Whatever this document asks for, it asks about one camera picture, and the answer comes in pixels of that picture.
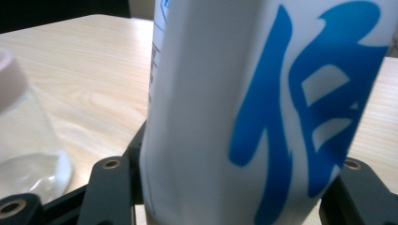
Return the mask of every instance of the white cylindrical container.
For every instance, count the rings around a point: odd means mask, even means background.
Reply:
[[[300,224],[343,167],[398,1],[173,0],[140,168],[159,224]]]
[[[12,54],[0,50],[0,199],[31,192],[47,203],[70,177],[68,154],[45,111]]]
[[[164,32],[167,25],[167,15],[169,13],[171,0],[156,0],[153,19],[153,39],[152,39],[152,60],[150,69],[149,83],[149,104],[152,99],[152,86],[157,80],[161,52],[163,49]]]

